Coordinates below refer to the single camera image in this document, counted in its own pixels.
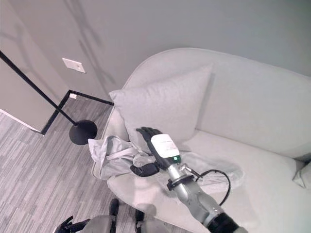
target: black joint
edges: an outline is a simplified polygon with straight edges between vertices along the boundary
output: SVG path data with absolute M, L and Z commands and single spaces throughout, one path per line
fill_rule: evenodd
M 226 213 L 221 213 L 207 228 L 211 233 L 233 233 L 239 226 Z
M 177 187 L 178 185 L 180 185 L 181 183 L 184 183 L 184 184 L 186 184 L 186 183 L 188 183 L 188 182 L 190 182 L 190 181 L 193 181 L 193 178 L 194 178 L 194 176 L 186 176 L 186 177 L 184 177 L 184 178 L 182 178 L 182 179 L 180 179 L 180 180 L 178 180 L 178 181 L 176 181 L 176 182 L 172 182 L 172 180 L 171 179 L 169 179 L 168 181 L 168 183 L 167 183 L 167 188 L 170 190 L 170 191 L 172 191 L 175 187 Z

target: black round base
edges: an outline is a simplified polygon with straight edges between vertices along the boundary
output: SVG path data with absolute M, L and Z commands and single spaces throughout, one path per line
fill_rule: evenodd
M 70 140 L 77 145 L 87 144 L 89 138 L 94 139 L 97 134 L 97 127 L 93 121 L 80 120 L 77 126 L 72 126 L 69 131 Z

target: sofa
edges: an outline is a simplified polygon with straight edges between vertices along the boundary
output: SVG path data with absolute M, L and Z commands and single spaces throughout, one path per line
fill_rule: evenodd
M 182 142 L 209 158 L 232 161 L 245 172 L 243 185 L 222 206 L 239 225 L 255 233 L 310 232 L 311 192 L 293 182 L 311 151 L 311 78 L 221 52 L 179 48 L 142 62 L 124 89 L 144 86 L 202 64 L 213 72 L 193 136 Z M 129 140 L 114 107 L 102 138 Z M 100 177 L 100 164 L 92 173 Z M 208 232 L 188 209 L 167 195 L 154 177 L 113 176 L 112 192 L 155 218 L 194 233 Z M 221 201 L 225 193 L 212 196 Z

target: wall plate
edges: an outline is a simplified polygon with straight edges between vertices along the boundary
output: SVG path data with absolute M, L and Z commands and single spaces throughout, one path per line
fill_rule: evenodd
M 70 60 L 67 58 L 63 58 L 63 61 L 64 61 L 67 68 L 74 69 L 74 70 L 79 71 L 81 73 L 86 73 L 81 62 L 76 62 L 76 61 L 73 61 L 73 60 Z

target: gray wall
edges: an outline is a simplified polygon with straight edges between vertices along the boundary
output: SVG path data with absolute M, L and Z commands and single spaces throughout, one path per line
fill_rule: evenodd
M 308 0 L 9 0 L 69 88 L 108 99 L 147 57 L 222 51 L 311 76 Z M 83 63 L 87 74 L 61 58 Z
M 68 86 L 55 72 L 5 0 L 1 0 L 0 15 L 1 50 L 53 101 L 59 103 L 68 91 Z M 54 112 L 53 107 L 2 60 L 0 108 L 38 131 L 43 129 Z

